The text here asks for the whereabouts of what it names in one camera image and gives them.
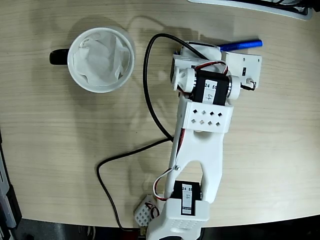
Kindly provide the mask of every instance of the black servo motor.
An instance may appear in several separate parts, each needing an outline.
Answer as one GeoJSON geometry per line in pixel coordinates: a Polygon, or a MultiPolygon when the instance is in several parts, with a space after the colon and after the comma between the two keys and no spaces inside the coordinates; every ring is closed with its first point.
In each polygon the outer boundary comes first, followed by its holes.
{"type": "Polygon", "coordinates": [[[196,200],[201,200],[201,188],[199,182],[175,181],[172,199],[181,199],[181,215],[194,216],[196,200]]]}
{"type": "Polygon", "coordinates": [[[197,70],[190,99],[198,103],[224,106],[230,83],[229,77],[222,73],[197,70]]]}

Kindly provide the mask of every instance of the robotic arm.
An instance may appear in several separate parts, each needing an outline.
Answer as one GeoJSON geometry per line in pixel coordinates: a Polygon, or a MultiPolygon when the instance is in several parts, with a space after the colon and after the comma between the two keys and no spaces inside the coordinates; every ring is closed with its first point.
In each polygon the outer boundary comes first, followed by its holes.
{"type": "Polygon", "coordinates": [[[257,55],[221,52],[219,47],[189,44],[208,60],[186,48],[173,55],[171,84],[179,91],[177,123],[169,168],[153,185],[159,216],[147,228],[147,240],[179,236],[196,240],[210,215],[223,169],[223,140],[229,130],[234,107],[231,100],[240,90],[259,86],[262,58],[257,55]],[[176,180],[188,163],[201,164],[201,183],[176,180]],[[157,183],[167,175],[164,196],[157,183]]]}

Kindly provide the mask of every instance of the dark floor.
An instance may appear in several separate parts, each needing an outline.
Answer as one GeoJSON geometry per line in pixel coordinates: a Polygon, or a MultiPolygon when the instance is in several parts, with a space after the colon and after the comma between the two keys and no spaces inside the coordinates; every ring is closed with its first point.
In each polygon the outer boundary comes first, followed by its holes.
{"type": "MultiPolygon", "coordinates": [[[[209,227],[202,233],[201,240],[320,240],[320,215],[264,224],[209,227]]],[[[122,232],[118,228],[88,228],[27,219],[21,220],[14,234],[16,240],[92,240],[93,237],[95,240],[140,239],[137,232],[122,232]]],[[[179,238],[168,237],[165,240],[176,239],[179,238]]]]}

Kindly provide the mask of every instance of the blue marker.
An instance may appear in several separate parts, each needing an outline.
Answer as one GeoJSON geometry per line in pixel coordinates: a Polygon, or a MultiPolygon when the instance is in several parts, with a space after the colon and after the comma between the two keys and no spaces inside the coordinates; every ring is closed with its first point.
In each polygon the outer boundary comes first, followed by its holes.
{"type": "Polygon", "coordinates": [[[251,41],[242,41],[242,42],[233,42],[233,43],[227,43],[218,45],[220,47],[220,51],[224,52],[230,52],[234,50],[240,50],[240,49],[250,49],[250,48],[257,48],[262,47],[264,43],[261,40],[251,40],[251,41]]]}

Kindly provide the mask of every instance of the wood grain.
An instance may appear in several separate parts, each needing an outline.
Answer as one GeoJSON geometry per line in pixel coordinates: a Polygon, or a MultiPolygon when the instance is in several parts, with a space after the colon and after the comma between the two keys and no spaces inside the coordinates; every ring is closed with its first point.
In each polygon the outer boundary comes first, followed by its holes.
{"type": "MultiPolygon", "coordinates": [[[[102,159],[163,138],[142,89],[149,39],[170,33],[220,44],[261,38],[259,89],[242,92],[224,141],[222,182],[208,226],[244,225],[320,214],[320,15],[310,21],[186,0],[4,0],[0,9],[0,127],[10,179],[26,219],[116,226],[95,174],[102,159]],[[93,27],[119,26],[136,44],[131,79],[107,93],[87,92],[49,53],[93,27]]],[[[152,49],[149,88],[173,133],[177,94],[172,52],[152,49]]],[[[168,167],[171,144],[105,165],[103,180],[125,227],[153,180],[168,167]]],[[[182,179],[201,178],[198,164],[182,179]]],[[[164,183],[159,185],[163,190],[164,183]]]]}

